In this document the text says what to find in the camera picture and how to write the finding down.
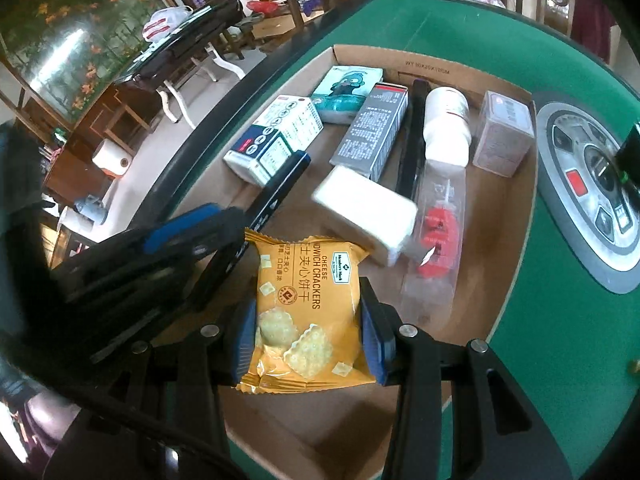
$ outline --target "blue pitcher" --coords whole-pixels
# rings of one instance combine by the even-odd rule
[[[76,200],[74,204],[76,206],[76,211],[93,220],[98,225],[104,224],[104,221],[107,219],[107,215],[109,214],[109,210],[105,208],[104,204],[97,196],[89,195],[82,200]]]

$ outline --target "yellow snack wrapper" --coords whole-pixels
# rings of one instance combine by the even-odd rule
[[[375,382],[360,344],[358,264],[335,238],[289,243],[251,230],[260,254],[255,350],[238,390],[294,394]]]

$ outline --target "cartoon character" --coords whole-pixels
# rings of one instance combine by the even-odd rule
[[[329,97],[352,95],[356,88],[364,85],[364,72],[349,72],[340,81],[331,85]]]

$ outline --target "maroon cloth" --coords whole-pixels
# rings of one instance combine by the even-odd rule
[[[572,40],[609,62],[610,29],[616,20],[602,0],[575,0]]]

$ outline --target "floral painting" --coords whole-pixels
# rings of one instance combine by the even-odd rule
[[[0,0],[0,52],[75,123],[148,45],[142,28],[162,0]]]

